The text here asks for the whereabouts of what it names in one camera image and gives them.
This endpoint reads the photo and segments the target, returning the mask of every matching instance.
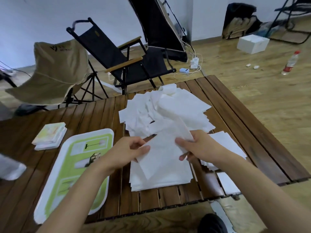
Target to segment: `right hand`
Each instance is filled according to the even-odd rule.
[[[190,153],[181,155],[179,157],[180,161],[183,161],[186,156],[187,160],[191,160],[195,156],[205,162],[216,163],[225,155],[225,153],[227,153],[227,149],[215,141],[206,132],[202,130],[194,130],[190,132],[193,136],[194,142],[189,142],[182,138],[176,138],[175,140],[177,145],[190,151]]]

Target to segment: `left hand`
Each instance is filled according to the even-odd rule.
[[[99,162],[104,162],[105,166],[113,171],[117,168],[122,168],[130,161],[149,152],[149,145],[141,147],[145,143],[146,142],[138,136],[122,137],[99,159]]]

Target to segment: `printed image on tray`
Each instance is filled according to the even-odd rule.
[[[104,155],[112,147],[112,144],[113,133],[108,133],[79,139],[69,145],[63,164],[45,205],[44,212],[46,218],[58,206],[86,168]],[[101,185],[89,214],[97,211],[103,204],[108,190],[108,180],[109,178],[106,178]]]

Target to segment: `wooden armrest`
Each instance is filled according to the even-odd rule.
[[[137,57],[137,58],[134,58],[134,59],[131,59],[131,60],[126,61],[126,62],[124,62],[124,63],[121,63],[121,64],[118,64],[118,65],[116,65],[116,66],[113,66],[113,67],[111,67],[111,68],[109,68],[109,69],[106,69],[106,70],[105,70],[105,73],[108,73],[108,72],[111,72],[111,71],[114,71],[114,70],[123,68],[123,67],[125,67],[125,66],[134,64],[134,63],[136,63],[136,62],[138,62],[138,61],[141,61],[141,60],[142,60],[142,56]]]
[[[141,38],[142,38],[142,37],[139,36],[139,37],[137,37],[137,38],[135,38],[135,39],[132,39],[132,40],[130,40],[130,41],[128,41],[128,42],[126,42],[126,43],[124,43],[124,44],[118,46],[118,48],[122,48],[122,47],[124,47],[124,46],[127,46],[127,45],[129,45],[129,44],[131,44],[131,43],[133,43],[133,42],[136,42],[137,40],[139,40],[139,39],[141,39]]]

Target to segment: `white tray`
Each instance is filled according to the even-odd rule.
[[[113,140],[114,132],[106,128],[72,136],[63,143],[34,211],[34,220],[37,224],[42,224],[48,218],[67,194],[69,188],[85,171],[87,167],[82,167],[81,164],[85,164],[85,160],[92,153],[104,155],[112,147]],[[89,215],[97,212],[103,206],[107,198],[108,185],[109,176],[101,185]]]

